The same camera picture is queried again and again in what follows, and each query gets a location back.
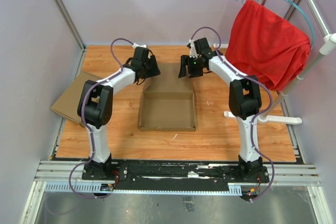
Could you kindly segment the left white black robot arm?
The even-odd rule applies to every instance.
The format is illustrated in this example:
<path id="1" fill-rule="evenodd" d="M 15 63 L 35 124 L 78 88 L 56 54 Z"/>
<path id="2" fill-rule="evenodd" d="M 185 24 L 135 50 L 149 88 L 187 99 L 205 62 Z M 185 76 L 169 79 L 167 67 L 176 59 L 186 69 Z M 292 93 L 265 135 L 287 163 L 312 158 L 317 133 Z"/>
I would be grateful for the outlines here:
<path id="1" fill-rule="evenodd" d="M 83 85 L 77 113 L 88 132 L 90 144 L 83 179 L 105 180 L 116 174 L 107 140 L 107 124 L 112 117 L 114 95 L 133 83 L 139 84 L 140 80 L 161 73 L 156 57 L 149 48 L 139 45 L 133 48 L 133 56 L 115 73 L 97 81 L 87 80 Z"/>

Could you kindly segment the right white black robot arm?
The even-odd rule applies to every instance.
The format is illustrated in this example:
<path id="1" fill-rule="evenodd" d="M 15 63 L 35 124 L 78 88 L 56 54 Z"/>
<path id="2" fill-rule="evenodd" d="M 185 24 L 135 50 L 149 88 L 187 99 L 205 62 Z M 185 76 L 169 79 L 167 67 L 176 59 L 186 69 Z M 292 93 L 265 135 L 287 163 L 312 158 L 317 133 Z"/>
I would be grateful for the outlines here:
<path id="1" fill-rule="evenodd" d="M 240 135 L 238 167 L 235 172 L 244 182 L 259 178 L 268 182 L 267 170 L 258 153 L 257 127 L 253 118 L 261 108 L 261 95 L 255 76 L 248 76 L 234 67 L 221 53 L 212 50 L 206 38 L 190 39 L 188 55 L 181 56 L 179 78 L 201 77 L 203 69 L 217 74 L 229 86 L 228 105 L 236 118 Z"/>

